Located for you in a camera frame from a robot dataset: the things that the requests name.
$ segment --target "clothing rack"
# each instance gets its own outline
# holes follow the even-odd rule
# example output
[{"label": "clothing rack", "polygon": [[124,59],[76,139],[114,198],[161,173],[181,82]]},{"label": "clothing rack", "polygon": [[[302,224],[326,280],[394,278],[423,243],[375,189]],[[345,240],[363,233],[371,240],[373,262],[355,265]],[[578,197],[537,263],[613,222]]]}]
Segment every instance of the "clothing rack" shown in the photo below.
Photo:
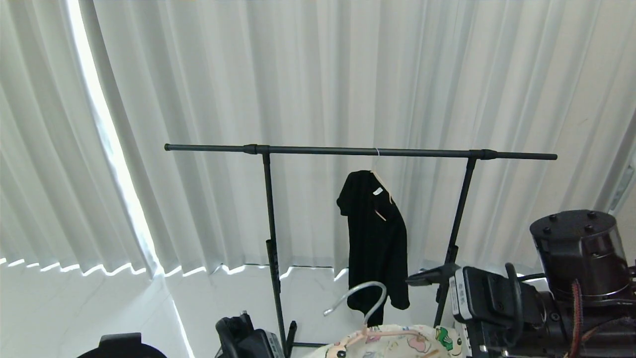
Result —
[{"label": "clothing rack", "polygon": [[[278,250],[276,244],[276,221],[274,219],[274,203],[272,194],[272,169],[270,154],[325,154],[325,155],[369,155],[369,156],[390,156],[390,157],[441,157],[441,158],[466,158],[466,173],[462,183],[462,190],[459,194],[459,202],[457,203],[457,211],[455,212],[455,220],[453,221],[453,229],[450,233],[448,248],[446,250],[445,264],[455,262],[459,247],[456,245],[457,234],[459,233],[459,224],[462,220],[464,207],[466,205],[466,197],[468,196],[468,188],[473,177],[473,171],[477,160],[487,161],[490,159],[535,159],[543,161],[554,161],[557,159],[556,154],[542,153],[519,153],[519,152],[496,152],[495,150],[479,149],[479,150],[429,150],[429,149],[389,149],[389,148],[341,148],[341,147],[278,147],[270,145],[181,145],[166,144],[166,151],[183,150],[190,152],[242,152],[247,154],[260,154],[263,156],[263,168],[265,170],[265,194],[267,195],[267,213],[269,217],[270,239],[266,241],[267,256],[269,260],[270,276],[272,278],[272,289],[274,294],[274,303],[276,305],[276,316],[278,318],[278,326],[280,331],[280,340],[285,356],[291,356],[293,347],[321,347],[325,343],[304,343],[295,342],[296,330],[298,325],[295,320],[291,321],[287,336],[285,335],[285,325],[282,316],[282,306],[280,303],[280,273],[278,264]],[[438,309],[435,314],[434,326],[438,326],[441,322],[444,306],[446,305],[446,297],[448,295],[448,284],[441,284],[438,287],[435,300],[438,303]]]}]

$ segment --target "horizontal bar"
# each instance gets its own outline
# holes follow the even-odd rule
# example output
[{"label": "horizontal bar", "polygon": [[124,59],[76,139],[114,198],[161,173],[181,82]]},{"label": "horizontal bar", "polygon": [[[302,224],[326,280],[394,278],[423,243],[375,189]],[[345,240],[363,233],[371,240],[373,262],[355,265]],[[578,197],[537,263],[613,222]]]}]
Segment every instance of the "horizontal bar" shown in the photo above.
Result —
[{"label": "horizontal bar", "polygon": [[327,343],[304,343],[304,342],[294,342],[294,347],[308,347],[308,348],[318,348],[326,346]]},{"label": "horizontal bar", "polygon": [[187,150],[197,152],[243,152],[248,154],[328,154],[328,155],[382,155],[391,157],[446,157],[539,159],[554,161],[556,154],[496,152],[494,150],[434,150],[434,149],[393,149],[393,148],[345,148],[345,147],[279,147],[270,145],[184,145],[166,144],[166,150]]}]

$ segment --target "white curtain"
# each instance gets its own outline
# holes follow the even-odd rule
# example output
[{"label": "white curtain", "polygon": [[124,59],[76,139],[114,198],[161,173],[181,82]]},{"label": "white curtain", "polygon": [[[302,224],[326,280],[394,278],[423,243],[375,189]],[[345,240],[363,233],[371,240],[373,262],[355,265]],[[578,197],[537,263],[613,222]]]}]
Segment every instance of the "white curtain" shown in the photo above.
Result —
[{"label": "white curtain", "polygon": [[62,3],[0,4],[0,117],[0,257],[146,268]]},{"label": "white curtain", "polygon": [[[555,152],[556,162],[478,162],[459,234],[460,263],[530,270],[529,224],[606,200],[633,135],[633,1],[81,5],[166,271],[265,263],[269,232],[260,156],[164,143]],[[335,200],[347,173],[372,161],[272,156],[282,270],[347,265]],[[465,165],[378,161],[407,223],[411,270],[443,261]]]}]

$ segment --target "black t-shirt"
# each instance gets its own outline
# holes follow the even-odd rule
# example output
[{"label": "black t-shirt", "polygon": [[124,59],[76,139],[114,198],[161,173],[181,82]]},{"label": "black t-shirt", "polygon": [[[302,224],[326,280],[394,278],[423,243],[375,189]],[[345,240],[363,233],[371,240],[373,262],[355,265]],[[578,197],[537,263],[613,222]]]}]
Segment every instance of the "black t-shirt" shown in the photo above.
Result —
[{"label": "black t-shirt", "polygon": [[[371,171],[355,171],[347,177],[336,202],[349,223],[349,288],[368,281],[382,282],[391,305],[407,309],[406,226],[386,188]],[[380,293],[379,287],[360,290],[348,298],[347,304],[366,314],[380,299]],[[382,324],[383,318],[384,309],[380,307],[368,325]]]}]

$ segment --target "vertical pole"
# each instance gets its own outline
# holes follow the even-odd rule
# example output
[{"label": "vertical pole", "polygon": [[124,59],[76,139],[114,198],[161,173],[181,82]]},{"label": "vertical pole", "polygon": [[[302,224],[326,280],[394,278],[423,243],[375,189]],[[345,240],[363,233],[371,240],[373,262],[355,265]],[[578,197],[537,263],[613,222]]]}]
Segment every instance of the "vertical pole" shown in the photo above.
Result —
[{"label": "vertical pole", "polygon": [[272,289],[274,293],[274,303],[276,305],[276,318],[279,324],[280,343],[283,352],[287,352],[287,341],[285,336],[285,324],[282,318],[282,307],[280,305],[280,275],[278,266],[278,250],[276,246],[276,221],[274,220],[274,200],[272,194],[272,169],[270,167],[270,153],[266,150],[263,153],[263,167],[265,169],[265,193],[267,195],[267,215],[270,219],[270,239],[267,240],[267,256],[270,262],[270,275],[272,277]]},{"label": "vertical pole", "polygon": [[[466,206],[466,198],[468,197],[468,188],[471,185],[471,179],[473,178],[473,171],[475,164],[477,163],[476,157],[468,158],[466,163],[466,173],[464,174],[464,183],[462,184],[462,191],[459,193],[459,203],[457,203],[457,211],[455,212],[455,220],[453,221],[453,229],[450,232],[450,241],[448,242],[448,249],[446,250],[445,264],[455,262],[457,258],[457,251],[459,247],[456,245],[457,235],[459,234],[459,224],[462,222],[462,215],[464,214],[464,207]],[[439,326],[441,323],[441,316],[444,314],[444,306],[446,305],[446,296],[448,295],[448,282],[442,283],[438,287],[437,298],[438,309],[435,313],[434,327]]]}]

